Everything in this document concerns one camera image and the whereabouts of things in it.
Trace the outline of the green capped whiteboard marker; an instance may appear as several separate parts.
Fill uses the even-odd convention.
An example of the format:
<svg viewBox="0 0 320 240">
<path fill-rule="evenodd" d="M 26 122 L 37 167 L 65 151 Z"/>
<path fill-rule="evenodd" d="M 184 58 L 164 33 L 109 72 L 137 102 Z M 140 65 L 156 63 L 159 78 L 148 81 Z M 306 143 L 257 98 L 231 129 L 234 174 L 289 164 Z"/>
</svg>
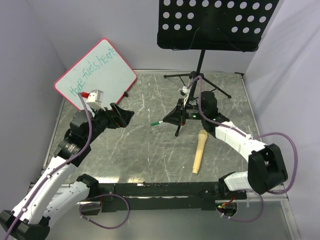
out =
<svg viewBox="0 0 320 240">
<path fill-rule="evenodd" d="M 163 121 L 157 121 L 157 122 L 153 122 L 151 123 L 150 125 L 153 127 L 153 126 L 156 126 L 156 125 L 159 125 L 159 124 L 162 124 Z"/>
</svg>

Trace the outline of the pink framed whiteboard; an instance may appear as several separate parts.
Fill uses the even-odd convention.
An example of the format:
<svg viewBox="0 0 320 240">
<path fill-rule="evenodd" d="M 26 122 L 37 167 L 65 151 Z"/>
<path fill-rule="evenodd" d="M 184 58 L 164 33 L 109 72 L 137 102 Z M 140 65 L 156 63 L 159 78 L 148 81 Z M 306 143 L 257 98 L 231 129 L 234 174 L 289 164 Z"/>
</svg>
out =
<svg viewBox="0 0 320 240">
<path fill-rule="evenodd" d="M 102 105 L 108 107 L 110 103 L 119 103 L 136 80 L 136 73 L 109 40 L 103 38 L 54 83 L 54 88 L 82 110 L 78 93 L 100 90 Z"/>
</svg>

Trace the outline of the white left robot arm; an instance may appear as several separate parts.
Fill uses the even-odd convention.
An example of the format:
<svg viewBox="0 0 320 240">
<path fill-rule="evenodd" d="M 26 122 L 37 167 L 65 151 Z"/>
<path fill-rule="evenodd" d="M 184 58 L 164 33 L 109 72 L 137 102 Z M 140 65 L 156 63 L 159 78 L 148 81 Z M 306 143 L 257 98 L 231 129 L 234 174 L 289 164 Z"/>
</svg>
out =
<svg viewBox="0 0 320 240">
<path fill-rule="evenodd" d="M 3 210 L 0 224 L 5 239 L 44 240 L 54 224 L 76 202 L 93 201 L 99 195 L 99 182 L 83 174 L 71 189 L 54 198 L 55 194 L 91 151 L 91 143 L 106 129 L 125 128 L 134 111 L 124 110 L 116 103 L 111 109 L 93 112 L 77 111 L 69 123 L 64 139 L 59 143 L 49 165 L 28 194 L 12 210 Z"/>
</svg>

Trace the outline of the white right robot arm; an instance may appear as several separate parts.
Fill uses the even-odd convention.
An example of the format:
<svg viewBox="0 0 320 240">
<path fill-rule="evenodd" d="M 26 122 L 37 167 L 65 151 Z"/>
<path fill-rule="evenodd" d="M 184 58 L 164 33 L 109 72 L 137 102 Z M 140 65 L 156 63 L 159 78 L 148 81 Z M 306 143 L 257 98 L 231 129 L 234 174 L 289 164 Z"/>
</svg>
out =
<svg viewBox="0 0 320 240">
<path fill-rule="evenodd" d="M 288 179 L 280 148 L 274 143 L 267 145 L 253 139 L 236 127 L 219 112 L 213 92 L 201 92 L 200 101 L 195 105 L 178 99 L 176 107 L 163 118 L 163 122 L 178 127 L 185 125 L 186 120 L 200 120 L 208 134 L 229 145 L 248 163 L 246 171 L 232 172 L 219 179 L 218 193 L 223 199 L 230 199 L 242 190 L 264 194 Z"/>
</svg>

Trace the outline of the beige toy microphone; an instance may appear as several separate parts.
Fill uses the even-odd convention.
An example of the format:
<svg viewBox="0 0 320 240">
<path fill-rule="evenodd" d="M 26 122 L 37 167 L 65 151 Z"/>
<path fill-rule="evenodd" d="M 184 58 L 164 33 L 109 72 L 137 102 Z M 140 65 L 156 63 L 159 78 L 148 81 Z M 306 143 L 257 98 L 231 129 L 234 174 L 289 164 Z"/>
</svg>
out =
<svg viewBox="0 0 320 240">
<path fill-rule="evenodd" d="M 196 148 L 195 157 L 193 161 L 193 167 L 192 167 L 193 174 L 197 175 L 199 173 L 207 138 L 208 138 L 207 131 L 205 131 L 204 129 L 201 130 L 198 134 L 198 143 L 197 143 L 197 148 Z"/>
</svg>

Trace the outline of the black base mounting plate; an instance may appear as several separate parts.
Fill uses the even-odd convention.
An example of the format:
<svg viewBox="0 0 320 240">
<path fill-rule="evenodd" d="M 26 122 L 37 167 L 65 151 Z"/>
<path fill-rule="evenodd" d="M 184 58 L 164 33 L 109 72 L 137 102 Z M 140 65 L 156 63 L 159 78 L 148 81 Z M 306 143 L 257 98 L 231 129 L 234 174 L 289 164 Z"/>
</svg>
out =
<svg viewBox="0 0 320 240">
<path fill-rule="evenodd" d="M 123 197 L 129 209 L 175 210 L 201 209 L 214 211 L 216 203 L 247 199 L 243 190 L 231 191 L 219 182 L 162 182 L 162 183 L 100 183 L 83 200 L 100 202 L 103 213 L 126 211 Z"/>
</svg>

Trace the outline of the black music stand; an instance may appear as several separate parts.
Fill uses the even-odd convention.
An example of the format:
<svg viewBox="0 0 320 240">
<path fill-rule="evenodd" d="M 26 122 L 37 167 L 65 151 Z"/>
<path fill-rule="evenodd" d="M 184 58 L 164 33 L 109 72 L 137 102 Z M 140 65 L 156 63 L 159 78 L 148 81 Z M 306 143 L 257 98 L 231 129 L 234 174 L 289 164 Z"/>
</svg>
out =
<svg viewBox="0 0 320 240">
<path fill-rule="evenodd" d="M 199 50 L 200 75 L 206 51 L 256 52 L 277 0 L 160 0 L 157 45 L 173 51 Z"/>
</svg>

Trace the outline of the aluminium rail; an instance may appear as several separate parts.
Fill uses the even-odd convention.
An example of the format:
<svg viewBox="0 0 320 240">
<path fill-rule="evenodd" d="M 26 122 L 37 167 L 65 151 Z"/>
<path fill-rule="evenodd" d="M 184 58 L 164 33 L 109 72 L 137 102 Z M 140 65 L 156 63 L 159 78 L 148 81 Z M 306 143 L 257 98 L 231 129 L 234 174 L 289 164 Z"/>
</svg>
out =
<svg viewBox="0 0 320 240">
<path fill-rule="evenodd" d="M 60 195 L 68 192 L 72 187 L 73 187 L 74 183 L 68 183 L 68 184 L 62 184 L 59 189 L 57 190 L 57 192 L 55 193 L 55 195 L 52 197 L 52 199 L 50 200 L 53 201 L 54 199 L 56 199 L 57 197 L 59 197 Z M 256 192 L 253 191 L 247 191 L 246 192 L 246 199 L 240 199 L 239 197 L 236 197 L 236 201 L 249 201 L 249 202 L 258 202 L 260 200 L 258 194 Z M 287 196 L 286 193 L 280 194 L 280 195 L 275 195 L 275 194 L 271 194 L 271 193 L 264 193 L 261 195 L 263 200 L 265 202 L 281 202 L 281 201 L 288 201 L 289 198 Z M 129 196 L 129 199 L 140 199 L 140 200 L 149 200 L 149 199 L 173 199 L 173 198 L 178 198 L 178 199 L 186 199 L 187 196 Z"/>
</svg>

